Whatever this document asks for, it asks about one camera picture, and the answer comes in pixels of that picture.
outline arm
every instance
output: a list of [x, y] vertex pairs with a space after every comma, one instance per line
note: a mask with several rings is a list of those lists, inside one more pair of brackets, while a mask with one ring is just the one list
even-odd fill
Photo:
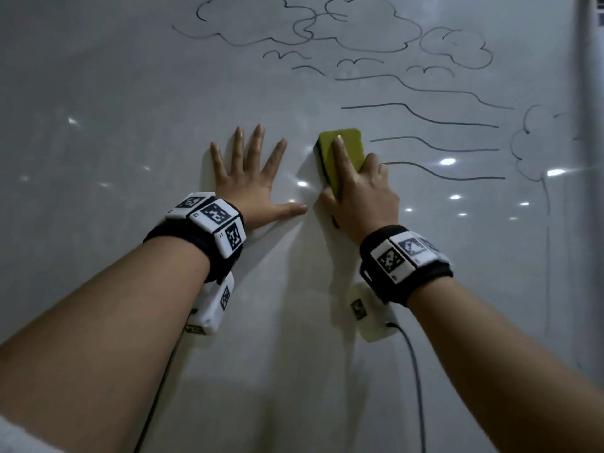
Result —
[[[357, 244], [398, 224], [399, 199], [375, 154], [357, 173], [341, 142], [334, 155], [342, 200], [323, 203]], [[604, 396], [452, 278], [418, 288], [408, 305], [479, 424], [502, 451], [604, 450]]]
[[[260, 171], [264, 129], [243, 161], [235, 133], [231, 174], [211, 146], [216, 195], [254, 229], [306, 212], [274, 205], [286, 142]], [[0, 347], [0, 413], [70, 453], [117, 451], [147, 405], [210, 263], [194, 245], [156, 237], [135, 248]]]

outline whiteboard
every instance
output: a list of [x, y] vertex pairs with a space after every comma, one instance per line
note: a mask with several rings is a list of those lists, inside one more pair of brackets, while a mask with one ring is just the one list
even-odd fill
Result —
[[[140, 243], [186, 193], [212, 190], [210, 142], [228, 158], [237, 125], [266, 127], [263, 159], [288, 139], [273, 197], [309, 205], [250, 236], [221, 330], [185, 335], [145, 451], [419, 451], [402, 338], [364, 342], [340, 302], [358, 251], [315, 203], [312, 147], [325, 130], [359, 128], [365, 151], [391, 164], [401, 222], [598, 380], [601, 213], [589, 190], [601, 151], [587, 146], [576, 71], [591, 51], [578, 46], [585, 5], [4, 5], [1, 340]], [[428, 450], [492, 450], [417, 322], [394, 309], [418, 355]]]

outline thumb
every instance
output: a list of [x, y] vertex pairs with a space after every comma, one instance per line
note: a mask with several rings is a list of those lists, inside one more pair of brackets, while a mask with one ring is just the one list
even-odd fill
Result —
[[321, 191], [319, 199], [321, 200], [321, 203], [325, 206], [325, 208], [327, 208], [329, 214], [333, 215], [338, 205], [338, 201], [333, 195], [333, 191], [329, 186], [327, 186], [324, 190]]
[[289, 203], [283, 205], [275, 205], [275, 220], [287, 219], [288, 217], [295, 217], [306, 213], [308, 207], [305, 204], [300, 203]]

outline cable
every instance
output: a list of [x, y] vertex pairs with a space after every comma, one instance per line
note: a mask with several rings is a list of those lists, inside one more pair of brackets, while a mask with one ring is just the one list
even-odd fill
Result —
[[423, 419], [423, 401], [422, 401], [422, 381], [419, 378], [419, 367], [417, 365], [417, 358], [415, 356], [415, 351], [413, 350], [413, 345], [409, 340], [409, 336], [406, 332], [395, 322], [387, 322], [386, 326], [395, 327], [399, 330], [399, 332], [405, 338], [405, 342], [407, 342], [407, 348], [409, 348], [409, 354], [411, 354], [411, 361], [413, 363], [413, 373], [416, 377], [416, 391], [417, 391], [417, 410], [419, 411], [419, 437], [422, 453], [426, 453], [426, 426], [424, 424]]
[[170, 366], [172, 365], [172, 361], [174, 360], [174, 356], [176, 356], [176, 350], [178, 349], [178, 345], [181, 342], [182, 335], [184, 334], [185, 329], [182, 329], [181, 335], [178, 337], [178, 341], [176, 345], [174, 345], [174, 349], [170, 354], [170, 358], [168, 358], [168, 364], [165, 365], [164, 374], [161, 377], [161, 381], [159, 382], [159, 387], [157, 388], [157, 392], [155, 392], [155, 397], [153, 399], [153, 404], [151, 404], [151, 409], [149, 409], [149, 415], [147, 415], [147, 419], [145, 420], [145, 425], [143, 426], [143, 430], [141, 434], [138, 436], [138, 442], [136, 447], [134, 447], [133, 453], [140, 453], [141, 448], [143, 448], [143, 443], [145, 441], [145, 437], [147, 437], [147, 431], [149, 426], [151, 426], [151, 421], [153, 420], [153, 416], [155, 415], [155, 409], [157, 408], [157, 404], [159, 402], [159, 396], [161, 394], [161, 390], [164, 388], [165, 381], [168, 378], [168, 371], [170, 370]]

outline yellow eraser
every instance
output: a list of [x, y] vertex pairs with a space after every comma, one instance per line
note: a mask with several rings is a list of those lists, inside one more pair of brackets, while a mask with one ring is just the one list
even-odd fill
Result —
[[342, 196], [342, 183], [333, 157], [333, 141], [338, 135], [342, 136], [346, 152], [348, 152], [348, 157], [356, 171], [361, 169], [365, 161], [365, 154], [363, 153], [363, 142], [359, 129], [324, 131], [319, 134], [315, 147], [321, 160], [325, 181], [331, 186], [334, 195], [340, 198]]

